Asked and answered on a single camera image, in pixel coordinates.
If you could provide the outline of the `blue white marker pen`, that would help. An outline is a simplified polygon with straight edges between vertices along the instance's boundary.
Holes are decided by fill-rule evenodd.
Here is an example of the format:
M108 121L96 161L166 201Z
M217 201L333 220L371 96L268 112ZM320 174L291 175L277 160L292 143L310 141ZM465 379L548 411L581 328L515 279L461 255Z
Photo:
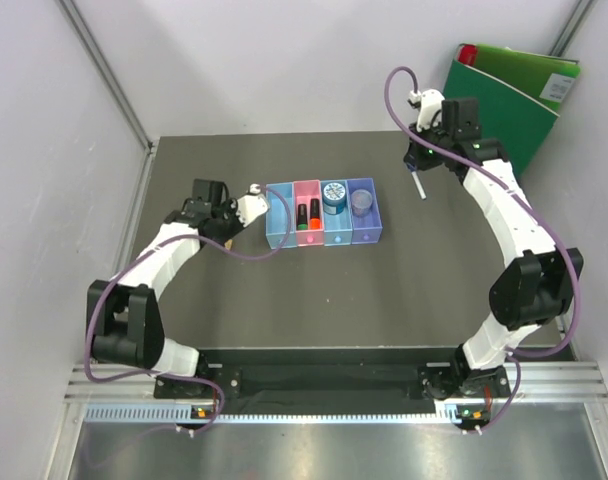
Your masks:
M425 189L423 187L423 184L421 182L421 179L420 179L420 177L418 175L418 172L415 171L415 170L413 170L411 172L411 176L413 178L413 182L415 184L415 187L416 187L416 190L418 192L418 195L419 195L420 199L421 200L426 200L427 199L427 195L426 195Z

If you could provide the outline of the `light blue drawer bin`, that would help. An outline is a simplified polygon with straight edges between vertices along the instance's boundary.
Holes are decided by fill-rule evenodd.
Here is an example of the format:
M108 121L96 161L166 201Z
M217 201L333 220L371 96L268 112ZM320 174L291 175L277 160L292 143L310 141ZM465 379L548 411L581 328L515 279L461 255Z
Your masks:
M297 246L297 239L295 235L296 212L293 183L283 182L268 184L268 187L272 191L278 192L288 204L291 214L291 226L289 237L283 245L283 249L295 248ZM270 209L265 216L265 236L270 248L275 250L283 240L286 232L287 213L283 202L272 191L266 194Z

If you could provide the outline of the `clear paper clip jar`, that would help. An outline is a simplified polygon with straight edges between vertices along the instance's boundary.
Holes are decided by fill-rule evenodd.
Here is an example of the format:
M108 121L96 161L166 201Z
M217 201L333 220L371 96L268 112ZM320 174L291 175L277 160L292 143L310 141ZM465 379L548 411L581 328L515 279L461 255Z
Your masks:
M355 217L362 218L372 209L373 196L367 189L356 189L350 195L351 210Z

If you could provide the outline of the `green black highlighter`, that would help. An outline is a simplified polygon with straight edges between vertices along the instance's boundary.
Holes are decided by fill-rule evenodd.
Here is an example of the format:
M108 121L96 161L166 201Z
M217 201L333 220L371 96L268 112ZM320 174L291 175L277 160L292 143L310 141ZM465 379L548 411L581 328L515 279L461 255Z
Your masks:
M308 229L308 211L307 205L304 203L297 205L296 228L297 230Z

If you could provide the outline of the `orange black highlighter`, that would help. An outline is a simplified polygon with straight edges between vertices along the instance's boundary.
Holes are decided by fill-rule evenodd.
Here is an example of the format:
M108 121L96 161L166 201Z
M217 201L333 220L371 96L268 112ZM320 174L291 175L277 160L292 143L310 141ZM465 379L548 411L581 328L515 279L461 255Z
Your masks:
M321 215L320 215L320 200L318 198L312 198L310 200L309 208L309 229L319 230L321 228Z

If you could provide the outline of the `blue round tub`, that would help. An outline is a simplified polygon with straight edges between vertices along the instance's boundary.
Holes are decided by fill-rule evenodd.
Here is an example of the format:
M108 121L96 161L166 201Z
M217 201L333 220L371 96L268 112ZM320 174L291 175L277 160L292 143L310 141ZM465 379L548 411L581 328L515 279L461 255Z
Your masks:
M343 181L326 181L321 185L323 210L328 215L341 214L347 204L347 187Z

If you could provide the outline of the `green ring binder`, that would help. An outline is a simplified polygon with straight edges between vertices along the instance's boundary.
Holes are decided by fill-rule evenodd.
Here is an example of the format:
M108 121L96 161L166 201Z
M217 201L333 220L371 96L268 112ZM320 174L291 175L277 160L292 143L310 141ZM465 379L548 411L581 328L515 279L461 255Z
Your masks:
M477 44L457 47L444 85L447 99L472 97L485 138L498 139L520 177L533 160L559 118L542 105L503 81L473 66Z

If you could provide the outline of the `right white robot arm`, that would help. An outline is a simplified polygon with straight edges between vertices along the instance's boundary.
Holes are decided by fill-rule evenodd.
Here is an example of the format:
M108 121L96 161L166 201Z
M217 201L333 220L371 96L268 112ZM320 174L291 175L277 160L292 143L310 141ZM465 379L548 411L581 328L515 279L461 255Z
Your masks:
M443 165L454 173L483 212L503 256L505 269L488 295L490 313L451 361L450 388L471 396L497 375L509 350L568 311L568 270L582 270L583 257L576 248L561 255L528 214L504 146L482 135L477 99L447 100L429 89L411 92L409 103L419 115L409 127L414 136L405 163L419 171Z

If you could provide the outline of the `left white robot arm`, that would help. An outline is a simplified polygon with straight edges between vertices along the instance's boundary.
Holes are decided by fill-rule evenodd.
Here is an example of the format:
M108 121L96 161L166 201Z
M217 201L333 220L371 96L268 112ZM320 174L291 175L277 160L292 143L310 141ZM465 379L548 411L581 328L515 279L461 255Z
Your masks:
M199 351L170 339L164 330L160 299L185 263L206 246L229 254L226 244L270 210L265 190L253 184L232 197L225 183L196 179L192 195L172 210L153 240L127 267L109 280L96 280L87 292L84 369L97 383L91 362L120 364L132 370L115 380L140 374L175 377L189 396L210 387L211 374Z

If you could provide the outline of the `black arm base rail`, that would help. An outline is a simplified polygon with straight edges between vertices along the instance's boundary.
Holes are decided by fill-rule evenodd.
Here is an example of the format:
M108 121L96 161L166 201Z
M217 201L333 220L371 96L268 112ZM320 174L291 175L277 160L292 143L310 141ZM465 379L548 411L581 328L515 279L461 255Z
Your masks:
M436 400L501 400L504 368L471 373L453 347L206 349L224 413L426 413Z

